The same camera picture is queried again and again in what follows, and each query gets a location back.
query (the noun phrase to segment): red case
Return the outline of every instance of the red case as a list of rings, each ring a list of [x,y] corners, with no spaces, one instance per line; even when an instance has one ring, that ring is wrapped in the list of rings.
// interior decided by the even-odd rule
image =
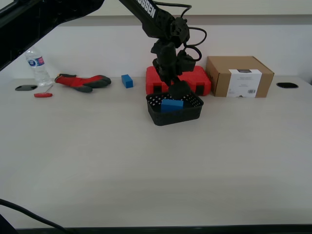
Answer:
[[[191,90],[200,96],[206,96],[211,90],[211,81],[205,70],[196,66],[192,72],[184,72],[179,76],[180,80],[185,80]],[[146,94],[166,93],[168,86],[160,80],[155,67],[149,67],[146,71]]]

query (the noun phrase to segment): blue cube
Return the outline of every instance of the blue cube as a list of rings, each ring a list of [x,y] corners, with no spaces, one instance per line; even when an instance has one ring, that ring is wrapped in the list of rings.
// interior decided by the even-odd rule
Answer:
[[[161,102],[161,112],[171,112],[183,109],[184,101],[164,99]]]
[[[123,75],[123,76],[121,76],[121,79],[122,79],[122,83],[126,87],[126,89],[133,88],[133,80],[131,79],[131,77],[129,75]]]

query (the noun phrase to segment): basket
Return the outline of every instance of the basket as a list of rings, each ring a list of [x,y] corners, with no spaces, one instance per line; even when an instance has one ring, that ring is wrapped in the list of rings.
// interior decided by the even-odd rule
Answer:
[[[182,110],[161,113],[161,102],[163,99],[173,98],[169,93],[150,94],[146,96],[148,112],[157,126],[198,119],[201,108],[204,105],[204,102],[192,91],[181,99],[181,101],[184,101]]]

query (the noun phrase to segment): plastic bottle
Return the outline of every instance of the plastic bottle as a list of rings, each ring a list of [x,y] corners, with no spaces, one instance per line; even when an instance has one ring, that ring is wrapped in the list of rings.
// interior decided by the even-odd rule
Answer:
[[[25,53],[27,62],[32,68],[35,76],[35,80],[39,87],[51,85],[53,82],[46,70],[44,60],[40,51],[32,47]]]

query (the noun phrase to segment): glove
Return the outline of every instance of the glove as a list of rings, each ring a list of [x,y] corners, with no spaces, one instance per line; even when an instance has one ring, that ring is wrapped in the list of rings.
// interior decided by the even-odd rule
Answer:
[[[55,83],[63,84],[83,93],[90,93],[93,89],[104,88],[112,83],[111,79],[105,76],[95,76],[91,78],[80,78],[76,75],[59,74]]]

